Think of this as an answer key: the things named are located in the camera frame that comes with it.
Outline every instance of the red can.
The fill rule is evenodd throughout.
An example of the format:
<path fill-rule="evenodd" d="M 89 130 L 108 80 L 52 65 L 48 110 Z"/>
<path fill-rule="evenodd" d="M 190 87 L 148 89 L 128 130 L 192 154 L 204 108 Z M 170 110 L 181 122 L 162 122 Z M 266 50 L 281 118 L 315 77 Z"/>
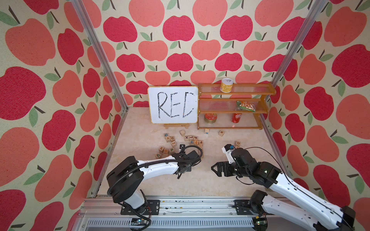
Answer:
<path fill-rule="evenodd" d="M 231 122 L 233 123 L 239 123 L 240 117 L 242 117 L 241 113 L 234 113 L 232 114 Z"/>

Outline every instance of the marble floor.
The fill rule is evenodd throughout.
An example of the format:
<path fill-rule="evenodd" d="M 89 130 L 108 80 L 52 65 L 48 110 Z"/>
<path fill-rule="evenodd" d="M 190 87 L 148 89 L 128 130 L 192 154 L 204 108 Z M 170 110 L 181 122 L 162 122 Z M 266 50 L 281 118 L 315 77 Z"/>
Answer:
<path fill-rule="evenodd" d="M 160 146 L 171 148 L 163 134 L 175 136 L 178 150 L 179 144 L 190 145 L 185 142 L 179 131 L 183 128 L 165 129 L 162 124 L 152 124 L 149 108 L 130 108 L 127 118 L 117 140 L 112 157 L 105 171 L 98 195 L 106 195 L 109 188 L 106 180 L 107 174 L 128 156 L 135 156 L 137 160 L 152 160 L 158 153 Z M 211 129 L 208 135 L 203 130 L 197 130 L 196 124 L 191 124 L 189 129 L 184 129 L 186 134 L 198 136 L 203 140 L 204 158 L 202 162 L 192 168 L 191 172 L 184 173 L 178 180 L 177 175 L 162 175 L 143 181 L 138 189 L 146 195 L 156 196 L 242 196 L 250 197 L 255 190 L 266 191 L 260 185 L 244 185 L 235 177 L 218 177 L 211 166 L 216 162 L 227 161 L 221 148 L 236 140 L 241 142 L 241 147 L 262 147 L 273 154 L 265 132 L 258 129 L 229 129 L 225 130 L 223 137 L 218 135 L 219 130 Z M 278 166 L 274 159 L 262 149 L 249 149 L 251 155 L 259 162 L 267 161 Z M 248 178 L 241 178 L 244 183 L 252 183 Z M 267 191 L 268 194 L 278 197 L 279 194 Z"/>

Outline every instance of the wooden shelf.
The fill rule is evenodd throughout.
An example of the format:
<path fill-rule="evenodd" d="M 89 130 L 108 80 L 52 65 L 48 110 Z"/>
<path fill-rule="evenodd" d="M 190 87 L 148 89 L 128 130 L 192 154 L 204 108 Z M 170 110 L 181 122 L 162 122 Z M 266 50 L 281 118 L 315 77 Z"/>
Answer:
<path fill-rule="evenodd" d="M 239 123 L 231 122 L 232 114 L 219 113 L 215 123 L 204 121 L 204 114 L 198 115 L 198 129 L 262 129 L 262 123 L 259 114 L 243 114 Z"/>
<path fill-rule="evenodd" d="M 224 93 L 220 91 L 221 84 L 199 84 L 199 95 L 275 95 L 276 90 L 269 84 L 234 84 L 231 92 Z"/>
<path fill-rule="evenodd" d="M 253 103 L 256 112 L 239 111 L 237 101 Z M 267 113 L 268 108 L 262 99 L 199 99 L 199 113 Z"/>

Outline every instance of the black bracket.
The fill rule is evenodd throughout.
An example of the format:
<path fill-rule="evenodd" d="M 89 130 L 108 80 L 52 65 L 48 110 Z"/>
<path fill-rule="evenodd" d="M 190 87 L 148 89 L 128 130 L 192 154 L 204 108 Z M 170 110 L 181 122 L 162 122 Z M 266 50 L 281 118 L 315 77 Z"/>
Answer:
<path fill-rule="evenodd" d="M 142 215 L 149 215 L 149 209 L 152 212 L 152 215 L 158 215 L 159 214 L 159 205 L 160 205 L 160 200 L 148 200 L 148 206 L 145 208 L 144 212 L 141 213 Z M 135 215 L 131 209 L 128 207 L 123 207 L 121 208 L 121 215 Z"/>

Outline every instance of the black cable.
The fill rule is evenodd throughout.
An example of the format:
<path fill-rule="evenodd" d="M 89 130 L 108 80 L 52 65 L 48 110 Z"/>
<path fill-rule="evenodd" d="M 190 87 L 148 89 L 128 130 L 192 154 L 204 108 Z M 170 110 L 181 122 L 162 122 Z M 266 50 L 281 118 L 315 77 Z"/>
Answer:
<path fill-rule="evenodd" d="M 240 180 L 239 180 L 239 182 L 240 182 L 240 183 L 242 183 L 242 184 L 246 184 L 246 185 L 252 185 L 252 184 L 254 184 L 254 182 L 253 182 L 252 184 L 243 183 L 243 182 L 241 182 Z"/>
<path fill-rule="evenodd" d="M 151 162 L 146 162 L 144 164 L 141 164 L 141 165 L 138 165 L 136 166 L 135 168 L 129 170 L 128 172 L 126 172 L 125 174 L 123 174 L 118 180 L 116 180 L 112 186 L 109 187 L 108 191 L 107 191 L 107 195 L 108 196 L 111 196 L 112 194 L 112 189 L 123 179 L 125 179 L 128 175 L 130 175 L 131 173 L 133 173 L 134 171 L 142 168 L 142 167 L 147 167 L 147 166 L 150 166 L 150 165 L 154 165 L 154 164 L 160 164 L 160 163 L 169 163 L 169 162 L 178 162 L 178 163 L 181 163 L 181 162 L 193 162 L 193 161 L 198 161 L 198 160 L 201 160 L 201 157 L 203 155 L 203 151 L 201 148 L 199 148 L 198 146 L 195 146 L 195 145 L 189 145 L 189 146 L 186 146 L 184 148 L 187 149 L 188 147 L 195 147 L 197 149 L 199 149 L 199 151 L 201 152 L 200 156 L 198 156 L 197 158 L 195 159 L 187 159 L 187 160 L 155 160 L 155 161 L 151 161 Z"/>
<path fill-rule="evenodd" d="M 281 165 L 279 164 L 279 162 L 275 159 L 275 157 L 274 156 L 272 156 L 271 155 L 271 153 L 269 153 L 266 149 L 263 149 L 263 148 L 261 148 L 261 147 L 256 147 L 256 148 L 260 148 L 260 149 L 262 149 L 262 150 L 264 150 L 265 152 L 267 152 L 268 154 L 270 154 L 270 156 L 276 161 L 276 163 L 279 165 L 279 167 L 281 168 L 281 170 L 283 169 L 282 167 L 281 167 Z M 333 213 L 335 213 L 336 215 L 338 215 L 338 217 L 340 217 L 346 224 L 347 224 L 347 226 L 352 230 L 352 231 L 354 231 L 353 230 L 353 228 L 348 224 L 348 222 L 345 220 L 345 219 L 343 219 L 343 217 L 341 216 L 341 215 L 339 215 L 339 214 L 337 214 L 334 210 L 332 210 L 331 208 L 329 208 L 329 207 L 327 207 L 326 205 L 324 205 L 324 204 L 322 204 L 321 202 L 319 202 L 318 200 L 316 200 L 315 198 L 313 198 L 313 197 L 311 197 L 310 195 L 308 195 L 307 193 L 305 193 L 305 192 L 303 192 L 302 190 L 300 190 L 297 186 L 295 186 L 294 184 L 292 184 L 292 182 L 288 179 L 288 176 L 285 174 L 285 172 L 283 172 L 283 174 L 284 174 L 284 176 L 285 176 L 285 178 L 287 179 L 287 181 L 294 187 L 294 188 L 296 188 L 296 189 L 298 189 L 299 191 L 301 191 L 303 194 L 305 194 L 306 196 L 308 196 L 309 198 L 311 198 L 311 199 L 313 199 L 314 201 L 316 201 L 317 203 L 319 203 L 319 204 L 321 204 L 322 206 L 324 206 L 326 209 L 329 209 L 330 211 L 332 211 Z"/>

